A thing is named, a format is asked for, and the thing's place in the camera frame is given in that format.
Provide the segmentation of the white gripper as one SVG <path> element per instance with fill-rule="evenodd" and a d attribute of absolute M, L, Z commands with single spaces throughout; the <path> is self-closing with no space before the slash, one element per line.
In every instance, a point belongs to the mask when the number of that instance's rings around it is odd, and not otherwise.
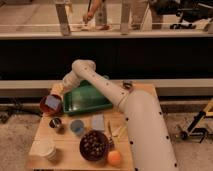
<path fill-rule="evenodd" d="M 63 93 L 69 92 L 80 85 L 80 78 L 73 72 L 69 72 L 62 79 Z"/>

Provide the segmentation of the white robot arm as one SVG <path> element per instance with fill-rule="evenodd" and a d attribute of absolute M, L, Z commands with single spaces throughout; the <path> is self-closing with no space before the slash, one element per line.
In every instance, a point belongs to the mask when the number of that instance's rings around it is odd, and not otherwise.
<path fill-rule="evenodd" d="M 145 90 L 129 92 L 99 75 L 92 60 L 75 60 L 62 81 L 62 92 L 86 80 L 99 90 L 127 119 L 131 152 L 137 171 L 179 171 L 177 159 L 156 96 Z"/>

